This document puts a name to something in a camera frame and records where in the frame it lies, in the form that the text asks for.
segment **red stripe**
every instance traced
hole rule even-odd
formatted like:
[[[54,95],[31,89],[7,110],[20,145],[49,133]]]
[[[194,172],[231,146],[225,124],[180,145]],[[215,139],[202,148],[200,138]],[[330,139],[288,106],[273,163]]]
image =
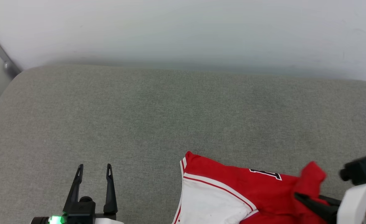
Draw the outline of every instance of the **red stripe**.
[[[211,185],[211,186],[213,186],[213,187],[217,187],[217,188],[219,188],[219,189],[222,189],[222,190],[224,190],[224,191],[227,191],[228,193],[230,193],[230,194],[232,194],[232,195],[234,195],[236,198],[238,198],[239,200],[241,200],[242,202],[244,202],[245,204],[247,204],[250,208],[251,208],[251,210],[253,211],[254,209],[246,202],[246,201],[244,201],[244,200],[242,200],[241,198],[239,198],[237,195],[235,195],[235,194],[233,194],[233,193],[231,193],[229,190],[227,190],[227,189],[225,189],[225,188],[223,188],[223,187],[219,187],[219,186],[217,186],[217,185],[214,185],[214,184],[211,184],[211,183],[208,183],[208,182],[205,182],[205,181],[203,181],[203,180],[197,180],[197,179],[194,179],[194,178],[190,178],[190,177],[183,177],[183,178],[186,178],[186,179],[189,179],[189,180],[195,180],[195,181],[200,181],[200,182],[202,182],[202,183],[205,183],[205,184],[208,184],[208,185]]]
[[[177,212],[177,216],[176,216],[176,220],[173,224],[176,224],[178,218],[179,218],[179,215],[180,215],[180,209],[182,208],[182,206],[179,207],[179,211]]]
[[[183,160],[181,160],[180,162],[182,163],[182,168],[183,168],[183,173],[184,173],[185,168],[184,168]]]

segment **green led light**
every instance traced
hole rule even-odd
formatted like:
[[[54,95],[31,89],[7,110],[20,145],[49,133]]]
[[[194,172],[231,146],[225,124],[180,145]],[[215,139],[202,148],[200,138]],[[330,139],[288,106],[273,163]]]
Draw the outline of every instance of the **green led light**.
[[[64,223],[64,218],[61,216],[52,216],[49,219],[49,224],[63,224]]]

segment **gray fabric cushion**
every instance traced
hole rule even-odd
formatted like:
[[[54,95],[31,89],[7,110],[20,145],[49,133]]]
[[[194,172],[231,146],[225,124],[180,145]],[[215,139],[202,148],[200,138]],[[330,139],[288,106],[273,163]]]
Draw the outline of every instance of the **gray fabric cushion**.
[[[61,214],[75,171],[101,212],[107,163],[126,224],[171,223],[187,150],[298,175],[341,198],[366,155],[366,82],[83,65],[30,69],[0,98],[0,223]]]

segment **clothing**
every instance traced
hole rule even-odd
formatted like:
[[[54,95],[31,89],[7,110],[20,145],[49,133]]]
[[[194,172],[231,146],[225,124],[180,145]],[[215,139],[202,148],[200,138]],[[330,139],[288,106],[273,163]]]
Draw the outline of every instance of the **clothing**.
[[[294,192],[318,197],[326,175],[315,162],[293,177],[225,166],[187,152],[181,170],[181,199],[172,224],[323,223],[294,199]]]

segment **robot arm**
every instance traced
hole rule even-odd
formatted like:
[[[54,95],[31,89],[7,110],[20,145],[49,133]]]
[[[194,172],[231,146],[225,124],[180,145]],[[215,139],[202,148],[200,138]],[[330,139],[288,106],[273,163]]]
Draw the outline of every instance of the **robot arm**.
[[[346,191],[342,201],[321,195],[328,206],[304,194],[295,193],[295,198],[328,224],[366,224],[366,157],[346,163],[340,176],[343,181],[351,180],[355,185]]]
[[[106,203],[102,214],[95,214],[96,203],[88,196],[81,197],[78,201],[78,193],[82,182],[84,165],[81,164],[75,174],[68,193],[62,216],[35,217],[31,224],[123,224],[116,221],[118,212],[117,200],[115,198],[114,178],[112,167],[107,165],[106,180],[107,193]]]

